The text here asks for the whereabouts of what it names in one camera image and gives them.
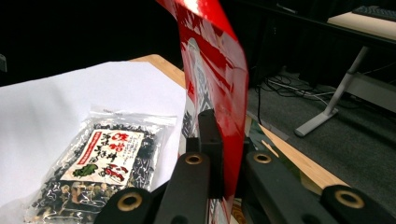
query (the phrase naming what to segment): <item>plastic bag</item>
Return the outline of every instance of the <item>plastic bag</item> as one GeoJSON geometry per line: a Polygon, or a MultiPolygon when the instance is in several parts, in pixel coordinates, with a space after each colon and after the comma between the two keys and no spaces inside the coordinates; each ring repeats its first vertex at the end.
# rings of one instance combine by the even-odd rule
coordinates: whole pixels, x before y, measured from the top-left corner
{"type": "Polygon", "coordinates": [[[159,153],[176,119],[93,109],[50,169],[25,222],[93,222],[117,191],[150,190],[159,153]]]}

